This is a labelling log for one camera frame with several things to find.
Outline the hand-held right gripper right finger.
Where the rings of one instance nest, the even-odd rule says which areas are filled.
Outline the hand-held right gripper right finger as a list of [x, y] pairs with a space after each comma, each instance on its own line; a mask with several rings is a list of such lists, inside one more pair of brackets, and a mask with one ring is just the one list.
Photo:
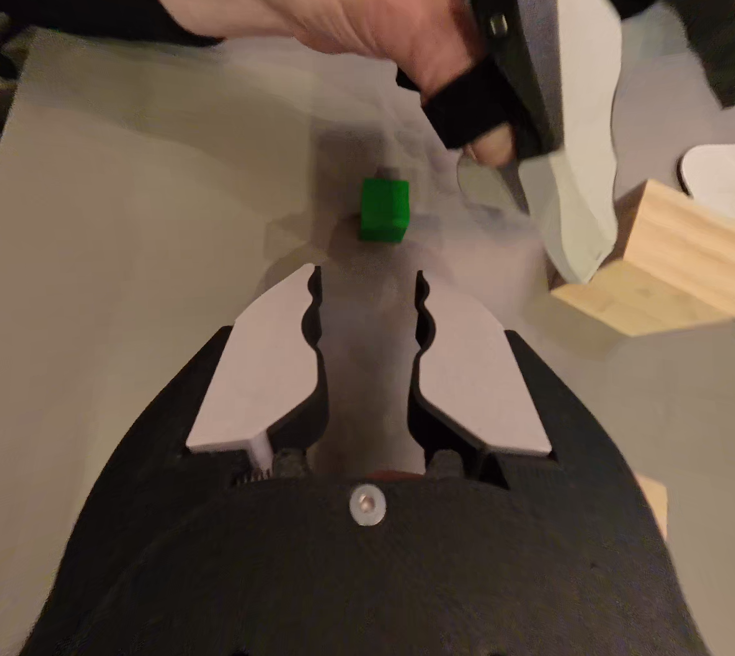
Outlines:
[[408, 426], [425, 452], [547, 458], [552, 444], [501, 322], [434, 272], [415, 284]]

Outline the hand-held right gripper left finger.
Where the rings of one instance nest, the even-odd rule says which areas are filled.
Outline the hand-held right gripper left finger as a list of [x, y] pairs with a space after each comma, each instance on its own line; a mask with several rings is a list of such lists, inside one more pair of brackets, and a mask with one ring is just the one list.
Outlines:
[[305, 452], [329, 419], [320, 266], [306, 263], [235, 320], [186, 441], [192, 453], [245, 452], [272, 471], [285, 450]]

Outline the small green cube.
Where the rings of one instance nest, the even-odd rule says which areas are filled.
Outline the small green cube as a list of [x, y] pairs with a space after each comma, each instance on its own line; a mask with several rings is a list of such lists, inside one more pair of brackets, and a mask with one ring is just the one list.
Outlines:
[[360, 202], [359, 239], [399, 244], [410, 224], [410, 185], [406, 180], [367, 178]]

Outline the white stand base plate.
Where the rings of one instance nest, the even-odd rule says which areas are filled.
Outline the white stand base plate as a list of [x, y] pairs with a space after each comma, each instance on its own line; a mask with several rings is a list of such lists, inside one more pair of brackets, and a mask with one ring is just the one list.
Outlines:
[[734, 144], [691, 148], [679, 160], [677, 176], [694, 201], [734, 219]]

